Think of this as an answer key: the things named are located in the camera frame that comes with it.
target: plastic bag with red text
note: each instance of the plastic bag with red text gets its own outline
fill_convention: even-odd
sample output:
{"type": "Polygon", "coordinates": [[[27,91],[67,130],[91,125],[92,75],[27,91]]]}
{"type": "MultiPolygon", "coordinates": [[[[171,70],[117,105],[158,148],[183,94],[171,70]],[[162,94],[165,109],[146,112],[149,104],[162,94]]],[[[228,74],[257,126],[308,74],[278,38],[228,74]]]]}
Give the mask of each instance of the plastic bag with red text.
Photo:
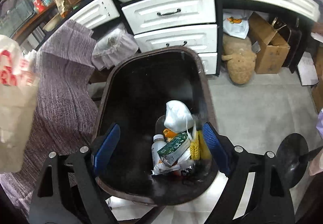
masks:
{"type": "Polygon", "coordinates": [[[17,42],[0,35],[0,173],[22,167],[39,84],[31,55],[24,57],[17,42]]]}

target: plush toy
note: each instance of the plush toy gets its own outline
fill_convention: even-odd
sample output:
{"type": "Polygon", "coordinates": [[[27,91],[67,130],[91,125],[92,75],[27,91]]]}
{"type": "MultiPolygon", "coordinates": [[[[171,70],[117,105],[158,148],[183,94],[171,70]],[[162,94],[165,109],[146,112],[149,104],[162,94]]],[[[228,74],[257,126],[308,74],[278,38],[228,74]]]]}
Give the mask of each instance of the plush toy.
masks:
{"type": "Polygon", "coordinates": [[[227,61],[230,79],[237,84],[247,83],[255,70],[256,54],[251,50],[248,37],[239,39],[223,35],[222,60],[227,61]]]}

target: trash can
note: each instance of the trash can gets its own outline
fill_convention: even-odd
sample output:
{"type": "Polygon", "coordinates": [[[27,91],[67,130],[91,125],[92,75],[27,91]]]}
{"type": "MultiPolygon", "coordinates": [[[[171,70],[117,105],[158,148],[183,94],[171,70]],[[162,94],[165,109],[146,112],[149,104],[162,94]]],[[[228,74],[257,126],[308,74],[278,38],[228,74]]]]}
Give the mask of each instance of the trash can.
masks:
{"type": "Polygon", "coordinates": [[[202,123],[216,127],[203,65],[186,47],[136,55],[110,73],[93,135],[105,134],[112,123],[120,126],[120,140],[96,178],[110,195],[153,206],[177,205],[197,198],[213,182],[218,167],[212,159],[200,160],[190,177],[151,175],[156,121],[170,100],[182,101],[202,123]]]}

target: metal bolt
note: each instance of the metal bolt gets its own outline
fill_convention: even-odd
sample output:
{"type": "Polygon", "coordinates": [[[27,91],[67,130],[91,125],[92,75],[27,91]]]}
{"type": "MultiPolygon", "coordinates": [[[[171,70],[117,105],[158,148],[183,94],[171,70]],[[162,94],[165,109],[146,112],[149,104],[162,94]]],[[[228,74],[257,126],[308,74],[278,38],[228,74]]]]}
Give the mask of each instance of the metal bolt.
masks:
{"type": "Polygon", "coordinates": [[[272,151],[268,151],[267,156],[270,158],[273,158],[275,156],[275,154],[272,151]]]}
{"type": "Polygon", "coordinates": [[[54,158],[56,156],[56,152],[50,152],[48,156],[50,158],[54,158]]]}
{"type": "Polygon", "coordinates": [[[241,153],[243,151],[243,148],[241,146],[236,146],[235,151],[241,153]]]}
{"type": "Polygon", "coordinates": [[[81,153],[86,153],[88,151],[88,147],[87,146],[82,146],[81,148],[80,148],[80,152],[81,153]]]}

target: striped fabric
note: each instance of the striped fabric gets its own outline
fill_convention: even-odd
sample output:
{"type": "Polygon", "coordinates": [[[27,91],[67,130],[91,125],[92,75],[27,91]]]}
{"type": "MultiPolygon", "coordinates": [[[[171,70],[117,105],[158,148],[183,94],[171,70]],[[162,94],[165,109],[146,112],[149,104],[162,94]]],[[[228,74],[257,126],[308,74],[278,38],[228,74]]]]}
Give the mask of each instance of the striped fabric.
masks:
{"type": "Polygon", "coordinates": [[[41,167],[51,151],[69,154],[88,145],[97,107],[87,92],[94,67],[93,31],[66,21],[39,49],[35,72],[40,75],[38,106],[25,149],[22,170],[0,174],[12,203],[27,216],[41,167]]]}

